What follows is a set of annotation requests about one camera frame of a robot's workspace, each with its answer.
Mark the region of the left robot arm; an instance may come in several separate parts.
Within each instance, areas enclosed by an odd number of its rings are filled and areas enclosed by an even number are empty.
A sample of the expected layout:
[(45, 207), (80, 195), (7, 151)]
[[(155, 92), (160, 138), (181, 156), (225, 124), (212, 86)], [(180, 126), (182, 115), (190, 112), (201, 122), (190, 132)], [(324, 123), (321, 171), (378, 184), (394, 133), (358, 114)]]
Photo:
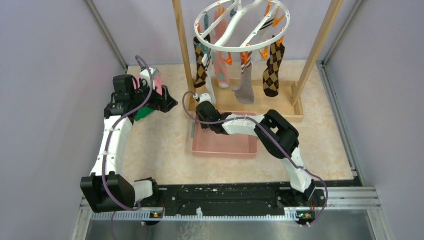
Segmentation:
[(124, 153), (140, 105), (162, 113), (178, 105), (160, 76), (115, 76), (114, 92), (104, 113), (104, 131), (96, 163), (80, 188), (94, 213), (133, 211), (143, 201), (160, 202), (157, 182), (149, 177), (133, 183), (123, 175)]

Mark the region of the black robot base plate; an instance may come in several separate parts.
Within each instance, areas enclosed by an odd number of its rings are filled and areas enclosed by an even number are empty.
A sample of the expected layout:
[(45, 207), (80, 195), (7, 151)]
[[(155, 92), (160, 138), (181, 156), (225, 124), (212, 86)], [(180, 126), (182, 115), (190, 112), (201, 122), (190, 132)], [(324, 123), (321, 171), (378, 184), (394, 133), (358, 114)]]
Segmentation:
[(301, 226), (312, 223), (326, 206), (324, 190), (313, 186), (300, 193), (287, 182), (195, 185), (153, 185), (153, 195), (141, 208), (158, 208), (153, 219), (201, 217), (206, 219), (269, 219), (287, 217)]

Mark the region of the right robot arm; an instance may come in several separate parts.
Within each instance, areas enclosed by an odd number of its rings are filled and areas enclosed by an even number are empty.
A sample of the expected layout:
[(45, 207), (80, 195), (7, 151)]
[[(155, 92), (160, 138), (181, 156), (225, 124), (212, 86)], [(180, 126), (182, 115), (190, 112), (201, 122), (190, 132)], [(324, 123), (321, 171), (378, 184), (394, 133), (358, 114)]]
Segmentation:
[(307, 206), (314, 198), (315, 181), (305, 169), (300, 151), (298, 130), (276, 110), (263, 115), (237, 115), (219, 112), (209, 101), (195, 110), (202, 128), (221, 135), (248, 135), (259, 139), (273, 157), (280, 159), (289, 175), (293, 200)]

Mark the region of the pink plastic basket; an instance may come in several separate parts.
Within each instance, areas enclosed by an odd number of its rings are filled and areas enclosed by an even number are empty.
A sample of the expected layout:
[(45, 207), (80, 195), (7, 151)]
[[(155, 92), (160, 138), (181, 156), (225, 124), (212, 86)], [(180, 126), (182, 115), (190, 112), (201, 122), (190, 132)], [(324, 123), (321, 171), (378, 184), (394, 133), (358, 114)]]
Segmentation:
[(253, 159), (259, 152), (257, 138), (250, 135), (216, 134), (194, 122), (191, 132), (191, 151), (196, 157), (221, 159)]

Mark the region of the grey sock striped cuff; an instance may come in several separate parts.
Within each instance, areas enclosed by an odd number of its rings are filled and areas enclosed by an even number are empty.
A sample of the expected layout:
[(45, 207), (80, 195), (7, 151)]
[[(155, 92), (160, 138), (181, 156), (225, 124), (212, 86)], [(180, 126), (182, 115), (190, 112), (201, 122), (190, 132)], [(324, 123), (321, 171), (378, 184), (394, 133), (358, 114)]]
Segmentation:
[(252, 85), (252, 63), (247, 60), (241, 65), (240, 84), (234, 86), (232, 91), (235, 94), (237, 101), (244, 105), (252, 105), (255, 102), (255, 95)]

